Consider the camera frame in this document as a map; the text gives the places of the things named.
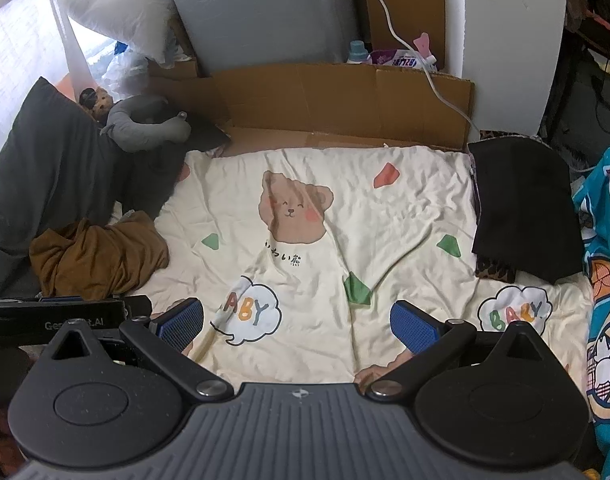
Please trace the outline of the brown printed t-shirt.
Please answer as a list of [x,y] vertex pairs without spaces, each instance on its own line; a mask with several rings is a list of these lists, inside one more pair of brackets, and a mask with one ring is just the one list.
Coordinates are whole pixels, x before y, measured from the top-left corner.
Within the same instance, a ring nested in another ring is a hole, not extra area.
[[111,226],[88,219],[48,229],[29,246],[32,270],[45,297],[103,300],[142,287],[169,263],[169,250],[143,211]]

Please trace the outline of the leopard print folded garment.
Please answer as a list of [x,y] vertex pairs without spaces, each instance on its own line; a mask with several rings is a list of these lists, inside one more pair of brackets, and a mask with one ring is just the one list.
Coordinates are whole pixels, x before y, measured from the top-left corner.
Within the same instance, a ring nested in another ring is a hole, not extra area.
[[476,256],[475,276],[481,280],[493,280],[513,284],[516,279],[516,269],[500,259]]

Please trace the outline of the cream bear print bedsheet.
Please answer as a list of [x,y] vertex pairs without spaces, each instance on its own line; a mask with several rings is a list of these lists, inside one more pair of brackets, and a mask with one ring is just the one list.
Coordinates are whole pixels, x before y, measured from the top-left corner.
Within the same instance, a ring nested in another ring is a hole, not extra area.
[[523,321],[577,385],[586,379],[588,280],[475,273],[469,157],[412,148],[186,155],[157,216],[168,265],[142,288],[155,312],[201,301],[198,364],[241,382],[351,382],[404,353],[406,300],[485,332]]

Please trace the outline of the black folded garment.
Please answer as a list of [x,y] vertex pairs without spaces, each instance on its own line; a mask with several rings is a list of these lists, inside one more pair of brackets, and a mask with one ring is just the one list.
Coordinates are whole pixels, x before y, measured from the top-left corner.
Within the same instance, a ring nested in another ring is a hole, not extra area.
[[553,284],[582,270],[584,244],[568,168],[546,144],[502,136],[470,145],[477,226],[473,252]]

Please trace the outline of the dark grey pillow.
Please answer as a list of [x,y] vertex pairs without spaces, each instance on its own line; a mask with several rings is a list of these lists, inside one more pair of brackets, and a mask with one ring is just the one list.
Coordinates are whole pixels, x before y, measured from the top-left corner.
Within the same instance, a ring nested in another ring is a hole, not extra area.
[[38,78],[0,152],[0,297],[39,292],[30,243],[114,206],[156,217],[179,177],[186,146],[126,153],[79,105]]

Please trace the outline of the teal cartoon print blanket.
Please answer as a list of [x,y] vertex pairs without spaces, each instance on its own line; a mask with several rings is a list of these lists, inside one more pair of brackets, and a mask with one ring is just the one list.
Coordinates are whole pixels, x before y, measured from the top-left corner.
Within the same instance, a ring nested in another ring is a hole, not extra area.
[[610,147],[574,195],[574,204],[594,303],[586,391],[597,444],[605,457],[601,477],[610,479]]

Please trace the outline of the small bear plush toy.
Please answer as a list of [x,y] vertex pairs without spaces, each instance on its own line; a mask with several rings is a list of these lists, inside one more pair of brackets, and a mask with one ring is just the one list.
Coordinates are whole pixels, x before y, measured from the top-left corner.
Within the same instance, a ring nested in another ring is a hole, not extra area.
[[112,96],[102,87],[85,88],[78,98],[79,105],[101,126],[106,125],[114,106]]

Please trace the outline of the brown cardboard sheet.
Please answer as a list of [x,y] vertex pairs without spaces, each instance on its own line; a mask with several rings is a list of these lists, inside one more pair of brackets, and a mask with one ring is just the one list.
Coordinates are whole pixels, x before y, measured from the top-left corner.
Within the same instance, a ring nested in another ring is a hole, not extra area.
[[148,91],[221,127],[227,154],[426,145],[461,151],[475,87],[445,74],[352,64],[270,64],[195,76],[151,68]]

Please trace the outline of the purple detergent bag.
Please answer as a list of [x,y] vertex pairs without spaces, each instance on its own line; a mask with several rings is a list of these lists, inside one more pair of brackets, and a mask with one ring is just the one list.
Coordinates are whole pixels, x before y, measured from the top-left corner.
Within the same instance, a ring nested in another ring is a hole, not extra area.
[[[431,51],[431,39],[427,32],[413,40],[416,53],[422,58],[429,72],[436,72],[437,58]],[[395,66],[422,70],[421,63],[409,49],[380,49],[371,52],[371,62],[379,66]]]

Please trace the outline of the teal cap bottle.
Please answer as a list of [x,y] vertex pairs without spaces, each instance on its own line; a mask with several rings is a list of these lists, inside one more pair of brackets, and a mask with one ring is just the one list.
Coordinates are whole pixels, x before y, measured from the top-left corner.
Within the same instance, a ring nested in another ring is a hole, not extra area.
[[367,50],[366,45],[362,40],[352,40],[349,44],[348,64],[370,64],[371,57],[370,52]]

